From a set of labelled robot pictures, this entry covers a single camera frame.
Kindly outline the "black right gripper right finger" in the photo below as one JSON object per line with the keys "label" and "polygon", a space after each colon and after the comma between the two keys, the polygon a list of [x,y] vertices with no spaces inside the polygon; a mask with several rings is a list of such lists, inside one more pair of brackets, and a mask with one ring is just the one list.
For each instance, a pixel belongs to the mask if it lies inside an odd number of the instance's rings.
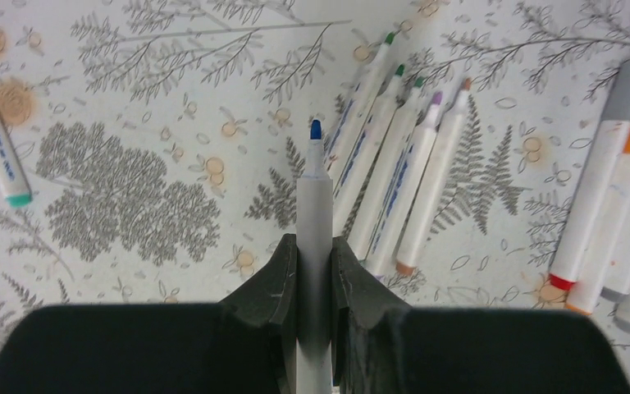
{"label": "black right gripper right finger", "polygon": [[335,383],[344,393],[629,393],[601,330],[563,310],[413,307],[331,251]]}

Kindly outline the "white pen teal cap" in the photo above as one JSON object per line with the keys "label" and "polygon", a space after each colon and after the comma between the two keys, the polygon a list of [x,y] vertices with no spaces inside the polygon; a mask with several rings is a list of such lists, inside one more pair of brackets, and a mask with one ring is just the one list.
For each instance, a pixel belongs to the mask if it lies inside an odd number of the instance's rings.
{"label": "white pen teal cap", "polygon": [[373,152],[375,162],[368,167],[370,177],[348,237],[349,246],[360,260],[368,256],[372,237],[380,222],[381,210],[388,195],[389,184],[397,171],[409,134],[416,125],[424,85],[423,77],[416,79],[405,103],[399,107],[397,102],[393,101],[392,115],[381,124],[382,139],[375,146]]}

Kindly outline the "white pen blue cap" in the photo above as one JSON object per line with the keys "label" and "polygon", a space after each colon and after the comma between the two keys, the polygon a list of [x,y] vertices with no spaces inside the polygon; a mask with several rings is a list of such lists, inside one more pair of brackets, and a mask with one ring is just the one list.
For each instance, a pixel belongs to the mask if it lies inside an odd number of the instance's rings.
{"label": "white pen blue cap", "polygon": [[465,78],[453,107],[442,117],[436,142],[427,161],[395,257],[395,270],[400,275],[409,277],[418,266],[423,245],[440,205],[445,183],[466,125],[471,86],[472,79]]}

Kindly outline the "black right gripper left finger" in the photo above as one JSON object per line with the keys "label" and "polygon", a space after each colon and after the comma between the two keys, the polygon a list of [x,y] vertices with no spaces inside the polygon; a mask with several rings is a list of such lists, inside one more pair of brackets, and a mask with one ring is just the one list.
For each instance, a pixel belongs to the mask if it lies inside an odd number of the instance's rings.
{"label": "black right gripper left finger", "polygon": [[296,238],[216,303],[54,305],[0,352],[0,393],[291,393]]}

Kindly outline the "white pen dark green cap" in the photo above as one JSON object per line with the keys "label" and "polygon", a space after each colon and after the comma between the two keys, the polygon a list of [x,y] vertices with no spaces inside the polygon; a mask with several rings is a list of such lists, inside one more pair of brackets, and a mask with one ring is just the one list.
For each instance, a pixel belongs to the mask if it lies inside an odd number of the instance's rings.
{"label": "white pen dark green cap", "polygon": [[345,170],[335,187],[332,222],[334,236],[343,234],[345,224],[363,187],[363,181],[385,138],[386,130],[397,108],[396,97],[402,85],[404,71],[405,65],[399,64],[385,91],[375,98],[353,152],[345,164]]}

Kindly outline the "white pen purple cap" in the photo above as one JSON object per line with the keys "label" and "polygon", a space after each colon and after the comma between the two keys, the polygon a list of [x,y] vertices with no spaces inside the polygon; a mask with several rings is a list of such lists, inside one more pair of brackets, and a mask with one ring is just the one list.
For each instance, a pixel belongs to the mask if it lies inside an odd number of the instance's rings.
{"label": "white pen purple cap", "polygon": [[433,94],[426,116],[414,128],[411,140],[403,151],[390,198],[366,260],[366,269],[377,279],[384,277],[389,269],[392,254],[435,144],[442,98],[443,93],[440,91]]}

